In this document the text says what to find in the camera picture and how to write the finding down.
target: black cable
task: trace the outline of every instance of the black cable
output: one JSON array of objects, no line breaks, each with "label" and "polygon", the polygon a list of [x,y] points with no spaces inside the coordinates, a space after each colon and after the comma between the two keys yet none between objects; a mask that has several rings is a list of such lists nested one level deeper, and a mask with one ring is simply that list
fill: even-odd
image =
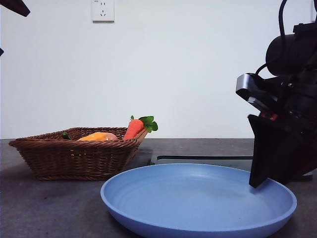
[{"label": "black cable", "polygon": [[284,51],[285,51],[285,30],[284,30],[284,22],[283,22],[283,11],[284,11],[284,7],[285,7],[286,2],[287,2],[287,0],[283,0],[282,1],[281,6],[279,7],[279,11],[278,11],[278,25],[279,25],[279,32],[280,32],[281,39],[282,39],[282,51],[281,51],[281,54],[280,54],[280,56],[277,59],[272,60],[271,62],[265,63],[260,68],[258,68],[258,70],[256,71],[256,75],[258,75],[259,72],[262,69],[264,69],[268,64],[270,64],[270,63],[272,63],[274,61],[277,61],[280,58],[282,58],[282,56],[284,54]]}]

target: blue plate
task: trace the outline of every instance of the blue plate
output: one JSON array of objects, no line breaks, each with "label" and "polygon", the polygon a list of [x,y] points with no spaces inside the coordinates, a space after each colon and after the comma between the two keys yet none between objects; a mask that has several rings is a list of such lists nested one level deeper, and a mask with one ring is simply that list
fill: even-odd
[{"label": "blue plate", "polygon": [[202,164],[163,164],[120,173],[101,188],[112,216],[146,238],[265,238],[297,201],[280,183],[249,186],[250,173]]}]

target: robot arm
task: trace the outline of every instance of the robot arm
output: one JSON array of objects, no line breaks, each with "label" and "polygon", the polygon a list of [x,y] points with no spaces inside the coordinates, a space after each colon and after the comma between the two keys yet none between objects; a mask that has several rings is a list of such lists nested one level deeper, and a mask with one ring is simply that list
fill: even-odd
[{"label": "robot arm", "polygon": [[236,93],[261,112],[248,116],[255,134],[253,187],[266,178],[287,183],[317,168],[317,22],[293,32],[267,50],[265,65],[276,77],[247,73],[237,80]]},{"label": "robot arm", "polygon": [[30,10],[22,0],[0,0],[0,5],[3,5],[22,16],[27,16],[30,13]]}]

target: plate rim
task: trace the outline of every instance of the plate rim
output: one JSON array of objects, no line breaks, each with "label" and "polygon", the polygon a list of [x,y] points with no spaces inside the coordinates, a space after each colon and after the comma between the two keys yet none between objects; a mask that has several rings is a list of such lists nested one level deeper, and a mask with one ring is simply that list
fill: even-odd
[{"label": "plate rim", "polygon": [[278,217],[276,217],[274,219],[270,219],[267,222],[260,222],[260,223],[257,223],[257,224],[251,225],[251,226],[233,227],[233,228],[230,228],[230,229],[219,229],[219,230],[216,230],[216,229],[214,229],[214,230],[191,230],[191,229],[183,229],[183,228],[180,229],[178,227],[173,227],[173,226],[162,226],[162,225],[159,225],[159,224],[155,224],[153,222],[149,222],[149,221],[146,221],[146,220],[139,219],[139,218],[136,218],[134,216],[131,216],[131,215],[129,215],[129,214],[125,213],[125,212],[122,212],[119,209],[115,208],[109,202],[109,200],[105,196],[105,193],[103,192],[105,190],[105,187],[107,186],[107,184],[110,183],[113,179],[115,179],[117,176],[121,176],[122,174],[129,173],[130,171],[147,169],[147,167],[152,167],[152,166],[176,166],[176,165],[194,165],[194,166],[221,167],[221,169],[225,169],[225,170],[226,169],[238,170],[238,171],[241,171],[243,173],[250,174],[250,172],[246,171],[246,170],[231,168],[231,167],[227,167],[227,166],[208,165],[208,164],[171,163],[171,164],[148,165],[148,166],[142,166],[142,167],[137,167],[137,168],[134,168],[134,169],[126,170],[126,171],[121,172],[121,173],[111,177],[110,179],[108,179],[101,187],[101,190],[100,190],[101,198],[102,198],[103,202],[106,204],[107,207],[109,207],[111,210],[113,210],[117,214],[119,214],[119,215],[121,215],[123,217],[126,217],[126,218],[128,218],[130,220],[133,220],[133,221],[136,221],[136,222],[139,222],[139,223],[143,223],[143,224],[146,224],[146,225],[154,226],[154,227],[160,227],[160,228],[171,229],[171,230],[179,230],[179,231],[188,231],[188,232],[210,232],[210,233],[211,232],[235,232],[235,231],[244,231],[244,230],[251,230],[251,229],[266,227],[266,226],[275,224],[277,222],[280,222],[280,221],[288,218],[289,216],[291,216],[294,213],[294,211],[297,208],[297,198],[296,198],[295,194],[288,187],[286,187],[285,185],[283,185],[283,184],[281,184],[281,183],[279,183],[279,182],[277,182],[277,181],[275,181],[275,180],[273,180],[271,178],[267,178],[266,180],[269,180],[270,182],[273,182],[273,183],[281,186],[283,189],[285,189],[287,191],[287,193],[292,198],[292,206],[284,214],[282,214],[282,215],[280,215],[280,216],[278,216]]}]

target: basket rim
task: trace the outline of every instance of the basket rim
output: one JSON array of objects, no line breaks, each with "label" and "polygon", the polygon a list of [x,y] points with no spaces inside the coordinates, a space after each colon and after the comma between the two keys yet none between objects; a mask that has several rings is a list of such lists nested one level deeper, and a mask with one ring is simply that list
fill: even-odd
[{"label": "basket rim", "polygon": [[[41,135],[35,135],[35,136],[49,136],[52,133],[63,133],[66,130],[71,130],[71,129],[127,129],[126,127],[71,127],[69,129],[65,130],[60,130],[60,131],[55,131],[55,132],[50,132],[50,133],[45,133]],[[113,146],[113,147],[133,147],[136,145],[139,145],[143,138],[146,136],[148,131],[144,128],[141,130],[136,136],[130,139],[118,139],[118,140],[108,140],[108,141],[96,141],[96,140],[91,140],[91,141],[85,141],[85,140],[61,140],[61,139],[36,139],[33,138],[35,136],[28,136],[28,137],[21,137],[17,138],[15,140],[12,140],[9,142],[10,146],[17,146],[20,143],[23,144],[42,144],[42,145],[50,145],[50,146],[71,146],[71,147],[78,147],[78,146]]]}]

